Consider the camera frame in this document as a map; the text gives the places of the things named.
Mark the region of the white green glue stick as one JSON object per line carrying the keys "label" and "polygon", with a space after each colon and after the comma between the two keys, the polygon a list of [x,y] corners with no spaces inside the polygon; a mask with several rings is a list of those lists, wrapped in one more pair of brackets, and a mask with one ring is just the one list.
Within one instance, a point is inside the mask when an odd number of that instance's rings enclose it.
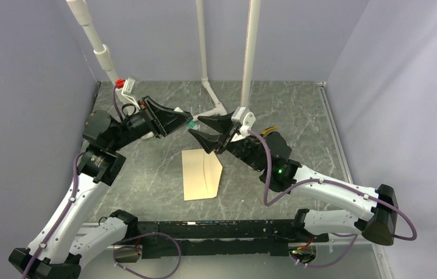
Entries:
{"label": "white green glue stick", "polygon": [[[180,107],[175,108],[174,111],[175,112],[181,112],[181,113],[184,112]],[[193,130],[198,129],[198,125],[197,125],[197,123],[194,120],[188,121],[187,122],[187,126],[188,126],[189,129],[193,129]]]}

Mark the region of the tan paper envelope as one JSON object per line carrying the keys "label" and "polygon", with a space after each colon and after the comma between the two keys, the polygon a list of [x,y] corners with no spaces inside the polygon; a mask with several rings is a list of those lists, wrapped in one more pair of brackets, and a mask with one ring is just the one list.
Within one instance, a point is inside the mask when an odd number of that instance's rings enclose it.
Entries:
{"label": "tan paper envelope", "polygon": [[182,151],[184,200],[215,198],[218,195],[222,169],[213,152],[206,153],[203,149]]}

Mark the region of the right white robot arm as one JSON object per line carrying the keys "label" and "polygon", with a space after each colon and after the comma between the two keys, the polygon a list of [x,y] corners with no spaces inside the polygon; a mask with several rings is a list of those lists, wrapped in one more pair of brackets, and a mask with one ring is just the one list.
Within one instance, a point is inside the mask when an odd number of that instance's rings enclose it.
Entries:
{"label": "right white robot arm", "polygon": [[291,159],[291,147],[273,127],[256,133],[232,114],[200,116],[199,120],[216,131],[190,130],[206,153],[229,152],[261,173],[266,206],[286,195],[307,195],[338,207],[327,213],[299,209],[292,225],[295,239],[306,241],[321,234],[342,233],[361,235],[378,245],[393,245],[398,218],[393,187],[363,187],[321,174]]}

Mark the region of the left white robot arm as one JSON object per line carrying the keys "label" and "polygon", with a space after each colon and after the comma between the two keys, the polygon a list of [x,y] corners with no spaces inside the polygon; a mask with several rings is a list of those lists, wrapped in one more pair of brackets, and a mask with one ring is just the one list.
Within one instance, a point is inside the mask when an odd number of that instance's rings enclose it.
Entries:
{"label": "left white robot arm", "polygon": [[82,269],[108,246],[131,244],[139,229],[136,216],[117,210],[83,237],[78,237],[89,211],[113,184],[126,158],[120,149],[153,133],[166,137],[193,119],[191,113],[171,109],[145,96],[129,115],[113,117],[104,110],[85,120],[88,142],[72,166],[72,183],[46,226],[25,248],[16,248],[9,262],[23,278],[77,278]]}

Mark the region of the yellow handled pliers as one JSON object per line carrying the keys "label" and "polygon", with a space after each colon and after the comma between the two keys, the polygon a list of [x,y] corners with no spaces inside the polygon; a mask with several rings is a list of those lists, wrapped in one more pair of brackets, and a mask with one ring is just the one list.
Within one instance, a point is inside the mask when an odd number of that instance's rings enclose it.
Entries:
{"label": "yellow handled pliers", "polygon": [[268,128],[264,129],[264,130],[261,132],[261,135],[262,135],[263,137],[265,137],[265,136],[267,136],[269,133],[271,133],[271,132],[273,132],[273,131],[276,131],[276,130],[277,130],[277,126],[268,127]]}

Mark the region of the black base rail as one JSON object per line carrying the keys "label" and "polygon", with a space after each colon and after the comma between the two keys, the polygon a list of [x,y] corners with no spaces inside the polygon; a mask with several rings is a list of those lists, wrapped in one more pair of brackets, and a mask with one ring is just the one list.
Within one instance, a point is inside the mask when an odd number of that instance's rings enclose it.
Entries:
{"label": "black base rail", "polygon": [[287,256],[295,246],[329,241],[313,236],[293,220],[140,221],[116,245],[139,244],[143,259],[164,256]]}

